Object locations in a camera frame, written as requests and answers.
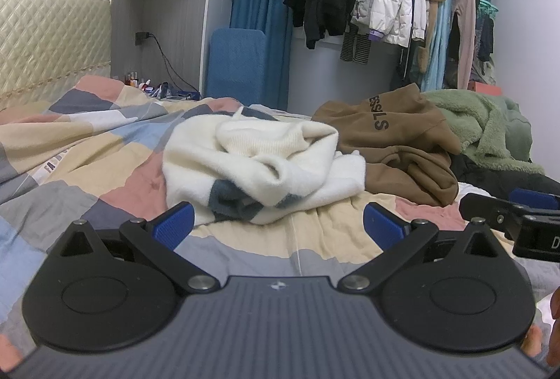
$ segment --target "wall socket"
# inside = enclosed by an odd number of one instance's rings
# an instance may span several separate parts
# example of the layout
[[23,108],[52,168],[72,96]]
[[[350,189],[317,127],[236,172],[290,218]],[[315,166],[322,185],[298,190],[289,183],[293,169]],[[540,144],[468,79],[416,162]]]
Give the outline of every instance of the wall socket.
[[134,45],[142,45],[142,42],[145,41],[145,39],[149,38],[149,33],[146,33],[145,31],[139,31],[138,33],[134,33]]

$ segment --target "gray plastic base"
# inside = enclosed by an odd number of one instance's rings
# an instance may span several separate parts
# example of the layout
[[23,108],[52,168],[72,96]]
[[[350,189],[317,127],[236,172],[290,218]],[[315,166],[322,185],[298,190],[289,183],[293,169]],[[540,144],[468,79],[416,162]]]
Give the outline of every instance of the gray plastic base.
[[369,298],[325,277],[231,277],[188,297],[163,330],[134,347],[81,356],[41,346],[14,379],[541,379],[511,347],[479,357],[432,352],[404,339]]

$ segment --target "power cord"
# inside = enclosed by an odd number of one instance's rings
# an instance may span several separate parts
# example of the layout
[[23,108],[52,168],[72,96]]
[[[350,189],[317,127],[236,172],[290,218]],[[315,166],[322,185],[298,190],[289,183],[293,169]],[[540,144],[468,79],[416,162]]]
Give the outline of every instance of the power cord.
[[158,39],[156,38],[155,34],[153,33],[147,33],[148,37],[152,37],[157,44],[157,47],[160,50],[161,53],[161,57],[163,58],[163,64],[165,65],[165,70],[167,71],[167,75],[169,76],[169,79],[173,79],[172,74],[169,72],[169,68],[171,68],[171,70],[175,73],[175,75],[183,82],[186,83],[188,86],[190,86],[196,93],[198,93],[199,95],[201,94],[200,91],[198,91],[194,86],[192,86],[189,82],[187,82],[184,78],[182,78],[175,69],[173,69],[173,66],[171,64],[171,62],[169,61],[169,58],[167,58],[167,56],[165,55],[165,53],[163,53],[163,50],[161,49],[161,45],[160,42],[158,41]]

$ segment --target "green fleece blanket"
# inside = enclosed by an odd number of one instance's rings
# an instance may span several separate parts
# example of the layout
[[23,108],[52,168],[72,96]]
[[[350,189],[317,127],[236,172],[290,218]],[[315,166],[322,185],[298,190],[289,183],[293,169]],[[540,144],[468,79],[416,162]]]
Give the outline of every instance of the green fleece blanket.
[[480,167],[544,174],[541,166],[529,162],[531,124],[511,99],[468,90],[424,95],[441,109],[461,141],[461,152]]

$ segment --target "quilted headboard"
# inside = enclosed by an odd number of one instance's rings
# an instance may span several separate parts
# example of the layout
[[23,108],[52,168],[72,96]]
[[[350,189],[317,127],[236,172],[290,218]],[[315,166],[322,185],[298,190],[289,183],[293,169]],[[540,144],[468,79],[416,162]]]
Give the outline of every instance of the quilted headboard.
[[0,0],[0,109],[110,75],[109,0]]

